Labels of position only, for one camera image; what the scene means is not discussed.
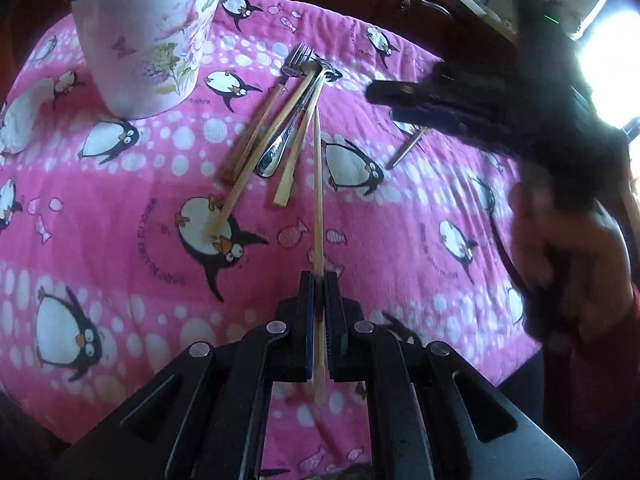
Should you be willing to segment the person's right hand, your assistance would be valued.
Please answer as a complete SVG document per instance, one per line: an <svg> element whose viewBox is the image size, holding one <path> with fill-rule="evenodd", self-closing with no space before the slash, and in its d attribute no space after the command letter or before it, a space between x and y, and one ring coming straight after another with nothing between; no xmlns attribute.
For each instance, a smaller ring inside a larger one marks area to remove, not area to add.
<svg viewBox="0 0 640 480"><path fill-rule="evenodd" d="M609 333L634 308L630 260L622 231L602 207L592 211L553 207L544 188L527 191L521 183L509 194L511 254L529 287L548 286L552 265L544 252L570 257L566 299L577 318L581 341Z"/></svg>

